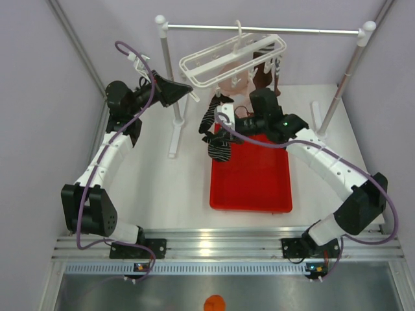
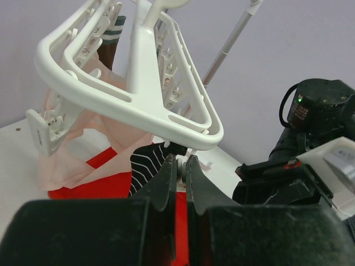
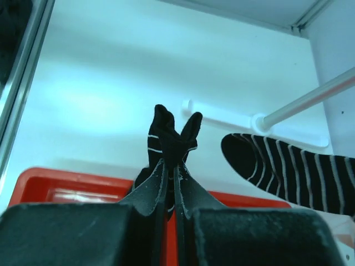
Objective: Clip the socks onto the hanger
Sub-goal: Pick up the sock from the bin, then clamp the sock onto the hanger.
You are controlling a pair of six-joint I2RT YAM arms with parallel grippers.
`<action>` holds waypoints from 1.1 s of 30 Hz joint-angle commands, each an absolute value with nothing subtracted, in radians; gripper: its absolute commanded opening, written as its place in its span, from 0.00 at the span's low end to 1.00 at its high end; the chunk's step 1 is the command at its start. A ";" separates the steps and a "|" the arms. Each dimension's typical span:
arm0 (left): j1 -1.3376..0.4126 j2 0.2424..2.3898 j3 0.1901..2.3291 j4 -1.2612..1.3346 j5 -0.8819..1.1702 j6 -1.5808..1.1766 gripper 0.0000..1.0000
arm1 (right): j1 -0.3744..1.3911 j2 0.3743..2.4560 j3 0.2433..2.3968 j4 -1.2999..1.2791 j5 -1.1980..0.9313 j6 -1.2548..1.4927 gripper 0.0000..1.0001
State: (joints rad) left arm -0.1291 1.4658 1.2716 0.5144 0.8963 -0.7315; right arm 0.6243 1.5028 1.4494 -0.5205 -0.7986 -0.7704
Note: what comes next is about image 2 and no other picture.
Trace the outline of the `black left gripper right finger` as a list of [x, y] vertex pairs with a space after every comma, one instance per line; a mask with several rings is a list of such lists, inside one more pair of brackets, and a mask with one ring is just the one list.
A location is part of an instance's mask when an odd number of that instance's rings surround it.
[[186, 163], [191, 265], [353, 265], [354, 242], [325, 207], [239, 205]]

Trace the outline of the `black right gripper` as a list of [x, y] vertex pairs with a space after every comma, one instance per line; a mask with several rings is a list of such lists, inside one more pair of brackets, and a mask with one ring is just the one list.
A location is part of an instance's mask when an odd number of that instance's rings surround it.
[[297, 159], [243, 164], [232, 194], [239, 204], [331, 206], [333, 193], [318, 174]]

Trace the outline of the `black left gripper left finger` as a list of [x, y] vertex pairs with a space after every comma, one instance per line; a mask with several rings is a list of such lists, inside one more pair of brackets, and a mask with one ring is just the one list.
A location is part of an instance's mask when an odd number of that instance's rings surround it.
[[129, 198], [27, 202], [1, 240], [1, 264], [172, 265], [176, 181], [169, 155]]

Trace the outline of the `black striped sock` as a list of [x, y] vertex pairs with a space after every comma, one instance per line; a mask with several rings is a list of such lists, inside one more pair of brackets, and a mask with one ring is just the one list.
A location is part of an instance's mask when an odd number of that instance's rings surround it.
[[130, 157], [131, 184], [128, 197], [143, 188], [161, 169], [170, 155], [185, 156], [187, 147], [164, 141], [136, 149]]

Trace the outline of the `pale pink sock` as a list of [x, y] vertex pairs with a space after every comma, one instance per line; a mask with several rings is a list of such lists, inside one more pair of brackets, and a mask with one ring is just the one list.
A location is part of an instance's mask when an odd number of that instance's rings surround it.
[[[74, 188], [118, 173], [130, 172], [131, 154], [139, 147], [150, 145], [153, 135], [95, 112], [81, 112], [58, 151], [38, 157], [39, 187], [54, 191]], [[99, 167], [88, 161], [106, 149], [113, 158]]]

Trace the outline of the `white clip sock hanger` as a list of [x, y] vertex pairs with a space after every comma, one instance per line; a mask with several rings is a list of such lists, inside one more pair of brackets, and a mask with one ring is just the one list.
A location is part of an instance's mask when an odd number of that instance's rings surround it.
[[[45, 191], [74, 188], [130, 170], [130, 155], [154, 136], [194, 150], [222, 139], [221, 121], [196, 71], [178, 24], [165, 13], [185, 1], [137, 1], [128, 72], [122, 78], [98, 59], [120, 2], [87, 1], [44, 37], [35, 68], [49, 86], [41, 112], [26, 117], [39, 150], [39, 185]], [[93, 168], [73, 156], [67, 143], [94, 129], [115, 156]]]

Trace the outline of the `brown sock striped cuff long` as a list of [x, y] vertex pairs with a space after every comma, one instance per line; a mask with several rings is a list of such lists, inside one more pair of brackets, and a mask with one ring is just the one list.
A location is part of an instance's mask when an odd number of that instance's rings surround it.
[[116, 48], [123, 31], [126, 16], [118, 16], [114, 25], [102, 35], [102, 44], [98, 48], [97, 53], [99, 60], [110, 70], [112, 70]]

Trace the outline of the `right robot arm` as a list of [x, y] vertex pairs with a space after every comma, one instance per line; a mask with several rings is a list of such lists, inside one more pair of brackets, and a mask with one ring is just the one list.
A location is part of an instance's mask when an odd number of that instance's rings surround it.
[[288, 89], [279, 120], [284, 130], [268, 160], [236, 169], [239, 204], [309, 205], [334, 193], [296, 157], [338, 137], [354, 140], [354, 89], [341, 80], [307, 79]]

